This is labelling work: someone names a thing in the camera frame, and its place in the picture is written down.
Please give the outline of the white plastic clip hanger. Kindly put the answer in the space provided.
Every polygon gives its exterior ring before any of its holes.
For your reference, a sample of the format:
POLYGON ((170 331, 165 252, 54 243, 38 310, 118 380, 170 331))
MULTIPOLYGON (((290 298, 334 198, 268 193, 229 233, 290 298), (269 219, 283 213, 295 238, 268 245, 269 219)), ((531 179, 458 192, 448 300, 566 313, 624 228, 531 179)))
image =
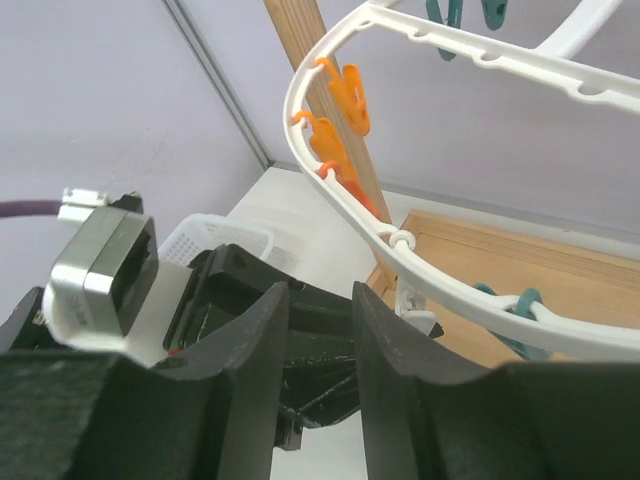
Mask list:
POLYGON ((618 9, 617 1, 582 1, 541 44, 524 48, 395 10, 392 1, 366 1, 343 17, 310 49, 288 87, 283 126, 302 172, 333 208, 398 273, 403 291, 417 291, 447 310, 492 332, 550 352, 601 361, 636 361, 636 329, 589 323, 560 316, 540 301, 524 317, 515 313, 516 295, 491 295, 440 271, 415 252, 413 234, 376 216, 340 183, 305 142, 300 114, 304 97, 320 73, 320 59, 333 54, 353 35, 379 26, 471 60, 558 89, 576 102, 639 112, 638 80, 573 61, 573 56, 618 9))

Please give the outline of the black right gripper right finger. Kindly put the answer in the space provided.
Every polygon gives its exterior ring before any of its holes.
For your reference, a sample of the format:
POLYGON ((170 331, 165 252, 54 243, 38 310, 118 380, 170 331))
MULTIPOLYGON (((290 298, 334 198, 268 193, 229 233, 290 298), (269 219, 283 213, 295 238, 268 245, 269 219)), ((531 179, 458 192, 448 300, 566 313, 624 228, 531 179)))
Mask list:
POLYGON ((635 479, 635 363, 478 365, 352 291, 372 479, 635 479))

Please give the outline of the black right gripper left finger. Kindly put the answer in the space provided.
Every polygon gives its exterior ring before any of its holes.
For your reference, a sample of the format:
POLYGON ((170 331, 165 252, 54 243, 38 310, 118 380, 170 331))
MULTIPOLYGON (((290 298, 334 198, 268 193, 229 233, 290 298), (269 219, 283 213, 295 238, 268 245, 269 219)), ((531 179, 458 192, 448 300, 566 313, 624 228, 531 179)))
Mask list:
POLYGON ((155 368, 116 353, 1 358, 5 479, 266 479, 288 331, 273 285, 155 368))

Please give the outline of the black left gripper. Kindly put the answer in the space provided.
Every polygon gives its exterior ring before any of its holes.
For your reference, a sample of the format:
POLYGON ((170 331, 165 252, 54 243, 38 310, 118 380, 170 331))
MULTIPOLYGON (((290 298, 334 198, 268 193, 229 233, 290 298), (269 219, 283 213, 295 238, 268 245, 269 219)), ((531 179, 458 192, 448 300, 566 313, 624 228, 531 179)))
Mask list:
POLYGON ((304 429, 338 424, 360 408, 349 299, 300 281, 237 244, 204 250, 163 340, 169 354, 198 343, 252 306, 272 285, 289 290, 289 322, 276 447, 301 447, 304 429))

